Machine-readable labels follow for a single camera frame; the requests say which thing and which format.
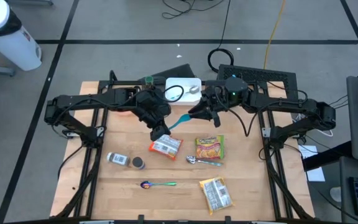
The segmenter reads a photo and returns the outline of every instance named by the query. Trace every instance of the red snack bag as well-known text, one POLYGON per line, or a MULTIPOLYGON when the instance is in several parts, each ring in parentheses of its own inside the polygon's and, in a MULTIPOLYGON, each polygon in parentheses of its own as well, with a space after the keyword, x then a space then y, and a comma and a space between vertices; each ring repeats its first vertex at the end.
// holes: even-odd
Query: red snack bag
POLYGON ((151 143, 149 151, 161 153, 175 160, 182 142, 183 140, 171 138, 169 135, 164 134, 151 143))

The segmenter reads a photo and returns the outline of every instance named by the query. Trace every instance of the spoon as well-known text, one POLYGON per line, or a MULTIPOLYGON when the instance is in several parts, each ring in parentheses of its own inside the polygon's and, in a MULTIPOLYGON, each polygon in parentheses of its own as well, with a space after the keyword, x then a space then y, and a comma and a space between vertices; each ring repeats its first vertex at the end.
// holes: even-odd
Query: spoon
POLYGON ((140 186, 143 189, 149 189, 151 186, 156 186, 156 185, 167 185, 167 186, 176 186, 176 182, 166 182, 166 183, 151 183, 149 181, 143 181, 140 186))
MULTIPOLYGON (((200 90, 200 88, 198 86, 192 86, 192 87, 190 87, 189 91, 185 92, 182 95, 182 97, 187 93, 196 94, 197 92, 199 92, 199 90, 200 90)), ((173 96, 173 97, 170 98, 170 100, 173 100, 173 99, 175 99, 176 97, 179 97, 179 96, 180 96, 180 94, 176 95, 176 96, 173 96)))
POLYGON ((218 163, 218 162, 209 162, 209 161, 202 161, 202 160, 196 159, 195 156, 186 156, 186 160, 187 160, 187 162, 189 162, 189 163, 191 163, 191 164, 195 164, 196 162, 202 162, 202 163, 209 164, 209 165, 222 166, 221 163, 218 163))

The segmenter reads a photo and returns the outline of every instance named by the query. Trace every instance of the wooden tabletop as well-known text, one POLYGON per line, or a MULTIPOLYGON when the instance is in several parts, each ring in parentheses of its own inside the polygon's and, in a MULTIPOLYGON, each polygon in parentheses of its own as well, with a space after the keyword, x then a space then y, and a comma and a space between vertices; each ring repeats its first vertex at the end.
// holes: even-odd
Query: wooden tabletop
MULTIPOLYGON (((98 82, 83 82, 80 94, 96 93, 97 87, 98 82)), ((271 97, 285 98, 285 91, 277 87, 269 85, 268 91, 271 97)), ((172 106, 171 115, 165 118, 167 126, 175 123, 189 108, 172 106)), ((253 115, 240 107, 233 110, 248 127, 253 115)), ((92 110, 76 111, 75 118, 89 126, 92 114, 92 110)), ((292 122, 289 113, 274 112, 273 116, 277 126, 286 126, 292 122)), ((145 123, 139 122, 133 114, 109 112, 92 219, 136 220, 138 215, 145 215, 146 220, 224 220, 229 215, 232 220, 274 220, 266 165, 258 157, 262 148, 258 119, 252 125, 250 135, 245 137, 240 122, 233 114, 219 113, 219 117, 219 128, 215 128, 212 121, 193 119, 173 129, 172 136, 183 139, 183 144, 176 161, 172 161, 156 152, 149 152, 150 129, 145 123), (185 157, 195 155, 195 138, 218 134, 224 135, 225 157, 221 160, 224 163, 222 167, 187 163, 185 157), (137 170, 108 162, 106 156, 109 152, 131 158, 139 156, 144 160, 146 168, 137 170), (235 206, 209 215, 199 181, 218 176, 224 178, 235 206), (155 186, 145 190, 139 185, 145 180, 176 181, 178 185, 155 186)), ((265 125, 269 126, 268 120, 265 120, 265 125)), ((78 138, 69 140, 65 157, 80 144, 78 138)), ((289 139, 286 144, 298 148, 294 139, 289 139)), ((287 146, 281 152, 289 191, 305 211, 314 216, 300 153, 287 146)), ((59 213, 77 190, 84 156, 85 150, 82 150, 63 167, 51 215, 59 213)), ((84 193, 82 215, 85 214, 88 191, 89 188, 84 193)), ((278 187, 277 191, 281 214, 285 217, 282 194, 278 187)))

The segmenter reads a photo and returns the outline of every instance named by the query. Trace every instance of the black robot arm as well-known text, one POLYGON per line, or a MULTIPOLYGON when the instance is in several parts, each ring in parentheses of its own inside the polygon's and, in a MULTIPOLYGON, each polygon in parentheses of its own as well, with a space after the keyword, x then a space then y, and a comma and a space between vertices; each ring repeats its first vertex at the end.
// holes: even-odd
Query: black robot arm
POLYGON ((163 99, 163 92, 155 87, 146 90, 140 90, 139 87, 115 88, 93 95, 60 95, 47 102, 44 121, 53 126, 62 125, 77 133, 85 146, 96 147, 102 140, 100 137, 103 130, 85 126, 69 111, 100 108, 118 112, 131 111, 139 121, 145 122, 147 127, 152 129, 152 141, 163 134, 170 134, 164 117, 171 113, 171 109, 163 99))
POLYGON ((243 107, 248 113, 259 113, 266 110, 288 113, 301 113, 306 116, 296 123, 285 127, 263 129, 265 138, 271 146, 282 148, 291 136, 305 134, 312 129, 322 131, 335 128, 335 109, 324 102, 312 99, 288 100, 272 98, 248 88, 240 78, 231 77, 220 85, 209 86, 201 92, 200 102, 189 110, 191 118, 214 120, 215 127, 220 126, 218 112, 227 111, 234 106, 243 107))

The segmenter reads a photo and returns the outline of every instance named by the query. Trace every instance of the snack bag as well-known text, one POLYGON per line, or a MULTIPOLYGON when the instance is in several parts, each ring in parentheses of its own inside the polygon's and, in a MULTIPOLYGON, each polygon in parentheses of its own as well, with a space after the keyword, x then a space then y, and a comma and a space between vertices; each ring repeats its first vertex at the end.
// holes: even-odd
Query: snack bag
POLYGON ((208 203, 209 214, 233 205, 222 177, 200 181, 200 187, 208 203))
POLYGON ((223 135, 206 139, 196 138, 197 159, 223 159, 223 135))
POLYGON ((174 139, 169 135, 164 134, 159 139, 152 142, 149 151, 161 153, 175 160, 182 142, 183 140, 174 139))

